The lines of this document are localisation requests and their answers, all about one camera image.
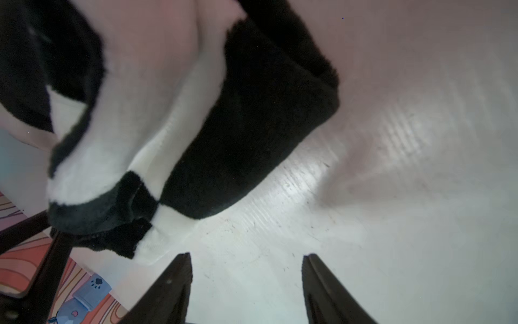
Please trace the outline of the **black white checkered pillowcase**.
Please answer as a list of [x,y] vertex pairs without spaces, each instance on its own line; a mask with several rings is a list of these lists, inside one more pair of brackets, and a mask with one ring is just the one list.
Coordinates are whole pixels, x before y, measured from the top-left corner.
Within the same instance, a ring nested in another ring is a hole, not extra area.
[[287,1],[2,1],[1,127],[51,150],[47,215],[152,264],[339,108]]

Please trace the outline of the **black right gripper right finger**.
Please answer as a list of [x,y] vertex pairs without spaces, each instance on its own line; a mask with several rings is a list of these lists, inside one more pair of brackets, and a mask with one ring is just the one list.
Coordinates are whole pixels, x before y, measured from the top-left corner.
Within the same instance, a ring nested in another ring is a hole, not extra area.
[[303,257],[302,286],[309,323],[376,323],[316,254]]

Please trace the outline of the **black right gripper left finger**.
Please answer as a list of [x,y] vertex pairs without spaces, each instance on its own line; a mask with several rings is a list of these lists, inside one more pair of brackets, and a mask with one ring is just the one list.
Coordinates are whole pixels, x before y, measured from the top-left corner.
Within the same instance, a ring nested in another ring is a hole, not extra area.
[[190,253],[175,257],[121,324],[185,324],[193,281]]

